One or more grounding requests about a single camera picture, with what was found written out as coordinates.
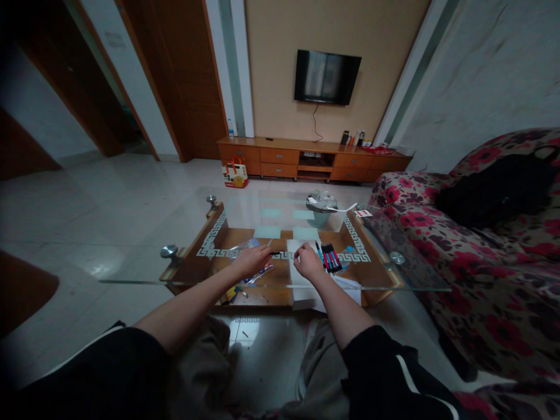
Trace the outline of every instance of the tile floor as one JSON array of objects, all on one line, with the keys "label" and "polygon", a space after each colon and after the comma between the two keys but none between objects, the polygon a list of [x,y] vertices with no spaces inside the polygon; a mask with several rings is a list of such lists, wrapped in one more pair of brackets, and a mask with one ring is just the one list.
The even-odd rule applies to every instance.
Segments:
[{"label": "tile floor", "polygon": [[[2,341],[12,351],[18,385],[38,379],[115,321],[127,324],[171,298],[161,286],[108,285],[99,279],[157,278],[166,261],[154,258],[168,243],[189,243],[204,214],[203,198],[181,205],[199,186],[223,185],[217,160],[158,163],[125,154],[59,172],[37,173],[0,184],[0,247],[57,275],[55,296]],[[324,183],[251,179],[253,190],[308,192]],[[371,185],[334,185],[336,194],[369,194]],[[503,381],[485,373],[465,384],[437,343],[424,308],[409,292],[397,292],[370,311],[389,334],[419,349],[419,360],[453,390]],[[309,313],[238,311],[218,316],[231,327],[236,371],[229,400],[259,412],[295,396]],[[272,369],[281,381],[272,381]]]}]

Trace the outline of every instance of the hand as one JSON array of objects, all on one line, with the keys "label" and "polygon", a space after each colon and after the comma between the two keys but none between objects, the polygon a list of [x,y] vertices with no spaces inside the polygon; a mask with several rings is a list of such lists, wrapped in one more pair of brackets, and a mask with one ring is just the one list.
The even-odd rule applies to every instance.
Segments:
[{"label": "hand", "polygon": [[301,245],[293,255],[293,266],[309,281],[325,272],[321,258],[308,242]]},{"label": "hand", "polygon": [[239,256],[233,260],[230,268],[236,274],[236,280],[243,280],[262,270],[264,265],[272,258],[272,249],[268,245],[253,248],[245,248]]}]

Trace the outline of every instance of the black backpack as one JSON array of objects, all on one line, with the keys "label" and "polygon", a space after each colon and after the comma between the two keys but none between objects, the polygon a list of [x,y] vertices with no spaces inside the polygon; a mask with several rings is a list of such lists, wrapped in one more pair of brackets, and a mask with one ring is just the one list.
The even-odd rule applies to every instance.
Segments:
[{"label": "black backpack", "polygon": [[[545,159],[535,155],[547,148],[554,151]],[[474,229],[494,228],[519,214],[537,214],[550,204],[548,193],[559,172],[551,163],[559,152],[557,146],[542,146],[530,155],[501,157],[442,190],[436,207],[459,225]]]}]

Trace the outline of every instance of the shopping bag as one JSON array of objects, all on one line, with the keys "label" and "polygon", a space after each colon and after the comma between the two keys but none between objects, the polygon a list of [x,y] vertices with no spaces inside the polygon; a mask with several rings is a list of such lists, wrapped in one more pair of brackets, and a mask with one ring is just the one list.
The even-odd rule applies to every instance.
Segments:
[{"label": "shopping bag", "polygon": [[249,182],[247,178],[247,169],[245,165],[241,163],[241,158],[234,157],[231,161],[227,162],[225,166],[222,166],[223,181],[226,187],[231,188],[245,188]]}]

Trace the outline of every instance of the glass tabletop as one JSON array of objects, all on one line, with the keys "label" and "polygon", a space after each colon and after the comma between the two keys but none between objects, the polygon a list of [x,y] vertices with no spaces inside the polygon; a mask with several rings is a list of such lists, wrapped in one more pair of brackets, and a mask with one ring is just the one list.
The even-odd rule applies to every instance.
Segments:
[{"label": "glass tabletop", "polygon": [[[294,251],[309,242],[321,247],[321,255],[326,251],[323,257],[333,276],[348,280],[339,282],[343,288],[370,293],[450,291],[392,221],[368,206],[369,195],[333,193],[326,206],[312,205],[308,197],[321,197],[319,193],[200,187],[186,199],[164,206],[134,247],[134,257],[100,281],[160,284],[180,291],[231,264],[241,248],[269,244],[278,253],[270,267],[239,286],[286,293],[312,288],[296,281],[293,267]],[[372,215],[358,217],[355,211],[363,208]]]}]

